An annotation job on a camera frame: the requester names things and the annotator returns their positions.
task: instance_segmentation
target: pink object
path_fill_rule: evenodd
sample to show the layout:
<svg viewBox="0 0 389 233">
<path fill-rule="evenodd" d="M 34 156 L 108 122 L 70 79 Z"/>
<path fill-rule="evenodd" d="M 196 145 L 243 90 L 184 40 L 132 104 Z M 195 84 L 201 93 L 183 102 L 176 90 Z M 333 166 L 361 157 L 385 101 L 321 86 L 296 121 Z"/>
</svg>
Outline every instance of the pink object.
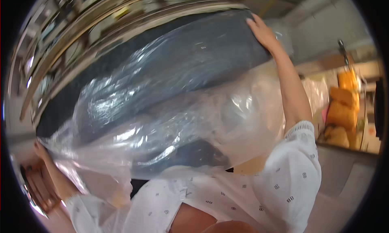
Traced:
<svg viewBox="0 0 389 233">
<path fill-rule="evenodd" d="M 323 120 L 324 124 L 327 123 L 328 109 L 329 109 L 329 105 L 327 105 L 327 107 L 324 108 L 324 109 L 321 111 L 321 119 Z"/>
</svg>

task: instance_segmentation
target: hand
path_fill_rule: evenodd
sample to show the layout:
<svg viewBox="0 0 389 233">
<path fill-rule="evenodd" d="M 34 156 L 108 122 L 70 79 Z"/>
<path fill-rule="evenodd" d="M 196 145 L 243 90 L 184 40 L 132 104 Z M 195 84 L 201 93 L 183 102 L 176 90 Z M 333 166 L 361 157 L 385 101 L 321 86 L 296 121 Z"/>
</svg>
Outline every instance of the hand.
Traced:
<svg viewBox="0 0 389 233">
<path fill-rule="evenodd" d="M 50 158 L 50 155 L 47 152 L 46 148 L 38 140 L 34 142 L 34 152 L 39 158 L 44 161 Z"/>
<path fill-rule="evenodd" d="M 255 22 L 249 18 L 246 19 L 247 24 L 250 26 L 255 38 L 270 52 L 280 48 L 281 45 L 275 38 L 271 29 L 265 25 L 263 20 L 256 14 L 252 14 Z"/>
</svg>

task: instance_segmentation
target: white shirt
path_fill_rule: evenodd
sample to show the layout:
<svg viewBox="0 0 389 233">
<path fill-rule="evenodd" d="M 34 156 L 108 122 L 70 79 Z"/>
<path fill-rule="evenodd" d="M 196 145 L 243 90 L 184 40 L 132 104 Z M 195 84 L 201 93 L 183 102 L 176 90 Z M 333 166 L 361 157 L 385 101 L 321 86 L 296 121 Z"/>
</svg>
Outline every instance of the white shirt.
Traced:
<svg viewBox="0 0 389 233">
<path fill-rule="evenodd" d="M 244 221 L 260 232 L 303 232 L 320 183 L 314 127 L 301 121 L 255 175 L 192 172 L 187 178 L 150 180 L 120 209 L 92 195 L 75 195 L 66 205 L 77 233 L 166 233 L 182 203 L 218 222 Z"/>
</svg>

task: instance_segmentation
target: woman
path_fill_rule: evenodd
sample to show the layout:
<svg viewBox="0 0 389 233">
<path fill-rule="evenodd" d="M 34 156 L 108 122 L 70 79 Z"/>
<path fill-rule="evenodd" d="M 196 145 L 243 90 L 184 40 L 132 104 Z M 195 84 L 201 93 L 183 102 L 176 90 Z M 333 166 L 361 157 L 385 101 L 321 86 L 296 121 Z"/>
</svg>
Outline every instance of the woman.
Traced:
<svg viewBox="0 0 389 233">
<path fill-rule="evenodd" d="M 95 196 L 81 195 L 36 142 L 35 151 L 45 161 L 78 233 L 304 231 L 321 183 L 311 110 L 288 55 L 271 29 L 258 16 L 253 18 L 247 24 L 277 64 L 287 131 L 263 171 L 253 176 L 225 172 L 153 179 L 130 206 L 117 209 Z"/>
</svg>

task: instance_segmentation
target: white blouse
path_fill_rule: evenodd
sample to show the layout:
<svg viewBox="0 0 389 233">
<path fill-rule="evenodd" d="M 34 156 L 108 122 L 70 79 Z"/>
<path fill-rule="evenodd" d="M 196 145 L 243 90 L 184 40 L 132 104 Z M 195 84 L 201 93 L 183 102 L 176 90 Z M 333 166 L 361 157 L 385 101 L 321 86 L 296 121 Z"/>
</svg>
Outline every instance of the white blouse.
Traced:
<svg viewBox="0 0 389 233">
<path fill-rule="evenodd" d="M 166 233 L 186 203 L 218 222 L 244 221 L 259 232 L 303 232 L 321 183 L 314 127 L 301 121 L 291 128 L 255 175 L 191 173 L 150 180 L 120 209 L 92 195 L 74 195 L 66 201 L 73 226 L 78 233 Z"/>
</svg>

